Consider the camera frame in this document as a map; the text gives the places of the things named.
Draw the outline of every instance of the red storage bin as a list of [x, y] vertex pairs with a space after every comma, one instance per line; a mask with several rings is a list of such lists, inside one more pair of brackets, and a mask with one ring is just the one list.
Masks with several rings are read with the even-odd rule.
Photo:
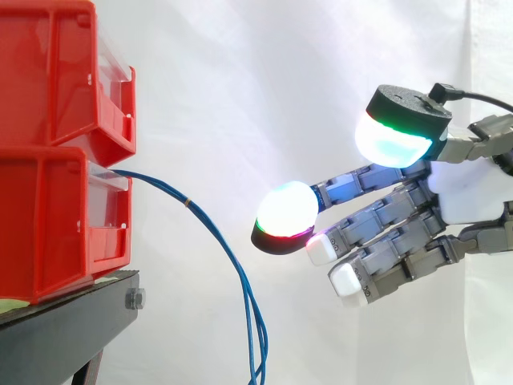
[[0, 1], [1, 146], [81, 148], [108, 167], [135, 154], [135, 72], [87, 0]]
[[0, 298], [38, 303], [130, 262], [131, 181], [78, 148], [0, 148]]

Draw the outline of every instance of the black cable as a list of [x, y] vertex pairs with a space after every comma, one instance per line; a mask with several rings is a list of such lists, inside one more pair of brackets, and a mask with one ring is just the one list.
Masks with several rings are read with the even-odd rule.
[[464, 91], [463, 98], [480, 100], [482, 102], [486, 102], [489, 104], [493, 104], [494, 106], [504, 108], [506, 111], [513, 113], [513, 106], [511, 104], [505, 103], [502, 100], [498, 100], [496, 98], [492, 98], [491, 96], [486, 96], [486, 95], [476, 94], [474, 92]]
[[476, 94], [475, 92], [467, 92], [449, 84], [436, 83], [433, 88], [431, 88], [428, 97], [441, 105], [445, 104], [445, 102], [461, 99], [480, 100], [482, 102], [504, 108], [506, 111], [513, 113], [513, 106], [511, 104], [492, 98], [491, 96]]

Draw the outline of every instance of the blue cable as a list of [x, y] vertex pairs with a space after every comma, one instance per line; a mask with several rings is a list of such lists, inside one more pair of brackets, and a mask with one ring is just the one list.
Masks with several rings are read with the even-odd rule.
[[[143, 180], [154, 187], [164, 191], [171, 197], [177, 199], [179, 202], [186, 205], [186, 207], [191, 210], [191, 212], [204, 224], [204, 226], [210, 231], [210, 233], [214, 236], [215, 239], [220, 243], [223, 250], [228, 255], [228, 258], [235, 267], [235, 270], [239, 274], [240, 284], [242, 286], [242, 293], [244, 295], [244, 308], [246, 312], [246, 328], [248, 331], [248, 348], [249, 348], [249, 370], [251, 375], [251, 380], [249, 381], [249, 385], [257, 385], [257, 377], [260, 376], [260, 385], [265, 384], [265, 372], [266, 367], [265, 363], [267, 361], [267, 355], [269, 352], [269, 337], [267, 334], [267, 328], [265, 327], [264, 319], [262, 318], [262, 314], [260, 312], [260, 308], [258, 307], [257, 300], [253, 294], [251, 284], [249, 283], [248, 277], [244, 272], [244, 269], [240, 265], [239, 261], [235, 257], [235, 254], [230, 249], [230, 246], [223, 238], [219, 229], [214, 225], [212, 220], [208, 217], [205, 211], [198, 206], [193, 201], [189, 200], [183, 193], [173, 188], [169, 184], [153, 178], [151, 176], [147, 176], [144, 174], [139, 174], [137, 172], [124, 171], [124, 170], [112, 170], [118, 173], [121, 176], [126, 176], [130, 178], [136, 178], [139, 180]], [[255, 356], [254, 356], [254, 348], [253, 348], [253, 336], [252, 336], [252, 317], [251, 317], [251, 309], [249, 308], [249, 303], [251, 302], [252, 312], [255, 316], [255, 324], [256, 331], [258, 333], [258, 342], [261, 353], [261, 364], [255, 371]]]

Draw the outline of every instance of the green led light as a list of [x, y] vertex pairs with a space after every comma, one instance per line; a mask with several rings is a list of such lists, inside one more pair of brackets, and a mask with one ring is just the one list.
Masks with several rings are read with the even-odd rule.
[[385, 167], [405, 168], [419, 160], [433, 142], [422, 136], [409, 135], [372, 119], [365, 114], [357, 126], [356, 145], [360, 153]]
[[314, 226], [318, 213], [315, 192], [307, 184], [289, 182], [265, 197], [256, 225], [274, 237], [293, 237]]

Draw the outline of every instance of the white backdrop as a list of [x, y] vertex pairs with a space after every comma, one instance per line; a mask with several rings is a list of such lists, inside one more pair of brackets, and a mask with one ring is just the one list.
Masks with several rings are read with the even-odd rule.
[[[489, 333], [504, 301], [488, 299], [513, 289], [488, 285], [504, 265], [491, 271], [487, 257], [467, 258], [346, 310], [329, 268], [314, 268], [305, 252], [262, 254], [249, 240], [271, 188], [366, 164], [353, 130], [378, 84], [429, 91], [442, 81], [513, 99], [500, 82], [513, 60], [511, 44], [500, 48], [511, 39], [502, 35], [506, 1], [96, 3], [138, 76], [138, 153], [123, 166], [188, 194], [228, 238], [269, 329], [267, 384], [467, 385], [471, 369], [475, 383], [511, 383], [505, 353], [491, 355], [507, 322]], [[452, 110], [468, 123], [470, 104]], [[326, 213], [319, 226], [377, 196]], [[221, 248], [183, 205], [142, 182], [133, 224], [130, 267], [141, 270], [147, 305], [105, 350], [99, 385], [247, 383], [240, 284]], [[465, 264], [474, 272], [467, 288]]]

